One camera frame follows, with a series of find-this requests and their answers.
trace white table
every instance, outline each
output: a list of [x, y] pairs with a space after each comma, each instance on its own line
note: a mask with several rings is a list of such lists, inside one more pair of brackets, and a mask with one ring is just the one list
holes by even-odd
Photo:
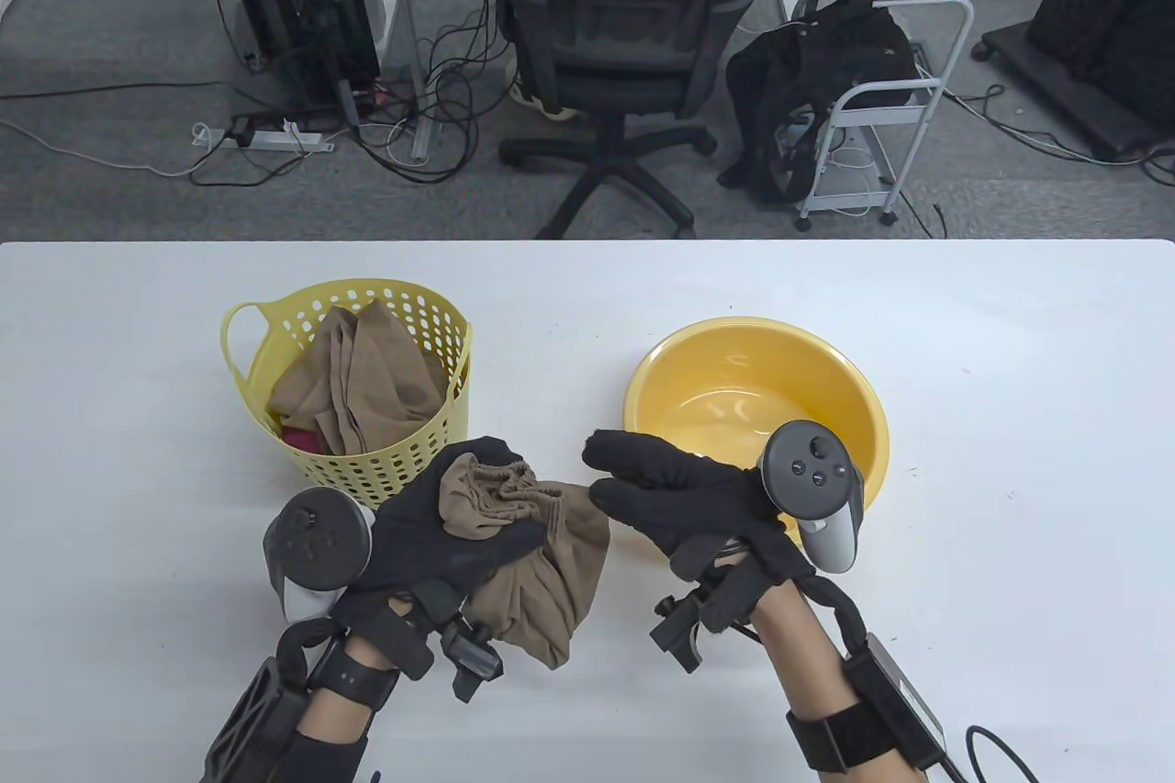
[[[748, 313], [828, 339], [893, 434], [841, 583], [958, 758], [978, 722], [1046, 783], [1173, 778], [1171, 245], [650, 241], [0, 247], [5, 783], [200, 778], [281, 631], [261, 531], [302, 486], [217, 324], [362, 275], [461, 306], [472, 429], [565, 480], [590, 478], [584, 437], [671, 330]], [[654, 648], [682, 585], [618, 533], [566, 667], [504, 647], [466, 708], [438, 663], [376, 720], [360, 779], [811, 779], [756, 645], [706, 640], [693, 676]]]

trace basket handle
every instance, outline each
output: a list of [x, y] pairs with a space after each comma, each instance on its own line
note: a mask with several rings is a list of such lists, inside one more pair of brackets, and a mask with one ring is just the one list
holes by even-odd
[[[248, 389], [246, 387], [246, 379], [244, 375], [241, 375], [240, 368], [236, 367], [236, 363], [233, 361], [233, 354], [228, 347], [228, 329], [229, 326], [233, 323], [233, 319], [236, 317], [240, 312], [247, 308], [257, 309], [261, 313], [261, 316], [266, 319], [266, 322], [268, 324], [273, 324], [273, 321], [269, 317], [269, 312], [267, 310], [268, 304], [269, 304], [268, 302], [242, 302], [241, 304], [230, 308], [228, 310], [227, 316], [224, 316], [224, 320], [221, 321], [221, 352], [223, 352], [224, 354], [224, 363], [228, 364], [229, 373], [231, 373], [233, 379], [236, 380], [237, 388], [241, 389], [241, 394], [243, 394], [246, 400], [248, 400], [249, 397]], [[250, 370], [253, 369], [251, 363], [249, 364], [249, 369]]]

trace yellow basin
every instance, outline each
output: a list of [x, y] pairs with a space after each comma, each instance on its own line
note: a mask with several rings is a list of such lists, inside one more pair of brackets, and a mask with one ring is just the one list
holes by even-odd
[[739, 468], [753, 468], [793, 419], [820, 422], [845, 442], [871, 504], [889, 466], [881, 402], [845, 355], [799, 327], [765, 317], [685, 327], [645, 355], [624, 399], [625, 430]]

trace black glove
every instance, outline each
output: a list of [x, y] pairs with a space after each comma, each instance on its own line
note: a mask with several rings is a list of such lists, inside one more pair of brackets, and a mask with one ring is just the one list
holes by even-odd
[[650, 536], [666, 556], [687, 538], [730, 536], [747, 544], [777, 584], [815, 571], [779, 522], [759, 471], [685, 453], [647, 434], [617, 430], [589, 437], [583, 460], [612, 474], [592, 484], [596, 507]]
[[516, 455], [495, 437], [446, 446], [415, 481], [376, 511], [371, 527], [371, 560], [364, 574], [335, 605], [333, 616], [347, 623], [370, 602], [410, 596], [412, 589], [442, 581], [464, 601], [501, 567], [523, 558], [546, 541], [543, 523], [523, 520], [484, 541], [449, 535], [438, 509], [441, 478], [465, 453], [484, 464], [511, 464]]

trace metal rolling cart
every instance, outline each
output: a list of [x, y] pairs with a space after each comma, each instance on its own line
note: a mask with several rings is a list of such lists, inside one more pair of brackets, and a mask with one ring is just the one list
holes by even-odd
[[[820, 0], [780, 0], [784, 19], [793, 20], [798, 14], [807, 14], [817, 8]], [[940, 73], [934, 74], [927, 66], [920, 66], [916, 79], [904, 81], [864, 82], [840, 96], [832, 107], [824, 132], [820, 132], [817, 149], [817, 174], [812, 189], [799, 203], [799, 216], [795, 228], [806, 233], [812, 228], [812, 212], [861, 212], [868, 213], [874, 207], [881, 208], [879, 220], [889, 226], [897, 220], [894, 206], [901, 195], [902, 187], [909, 178], [918, 150], [934, 120], [934, 113], [942, 99], [951, 74], [961, 56], [964, 45], [971, 33], [975, 19], [971, 0], [868, 0], [877, 7], [941, 7], [947, 11], [955, 7], [961, 11], [961, 22], [947, 54], [947, 61]], [[865, 92], [913, 91], [911, 99], [902, 107], [868, 107], [852, 111], [847, 105], [858, 94]], [[878, 138], [877, 128], [884, 125], [915, 125], [914, 138], [901, 161], [901, 167], [894, 170], [885, 146]], [[833, 146], [835, 138], [841, 138]], [[845, 166], [834, 159], [839, 149], [850, 148], [865, 153], [870, 161], [862, 166]], [[864, 182], [859, 190], [847, 190], [845, 187], [853, 178]]]

